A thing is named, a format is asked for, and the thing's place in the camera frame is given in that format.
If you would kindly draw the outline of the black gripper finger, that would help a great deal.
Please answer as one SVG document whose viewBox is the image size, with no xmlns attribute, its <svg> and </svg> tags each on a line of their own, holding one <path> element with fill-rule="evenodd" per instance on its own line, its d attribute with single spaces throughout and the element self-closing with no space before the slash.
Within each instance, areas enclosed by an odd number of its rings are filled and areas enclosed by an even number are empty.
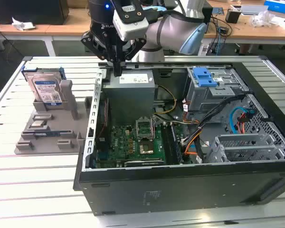
<svg viewBox="0 0 285 228">
<path fill-rule="evenodd" d="M 120 41 L 117 46 L 117 76 L 122 74 L 122 64 L 131 60 L 146 44 L 146 38 L 136 38 L 130 41 Z"/>
<path fill-rule="evenodd" d="M 118 59 L 116 48 L 114 48 L 108 32 L 101 32 L 100 38 L 101 39 L 98 39 L 93 32 L 86 32 L 82 36 L 81 42 L 99 59 L 110 62 L 113 67 L 114 76 L 118 76 Z"/>
</svg>

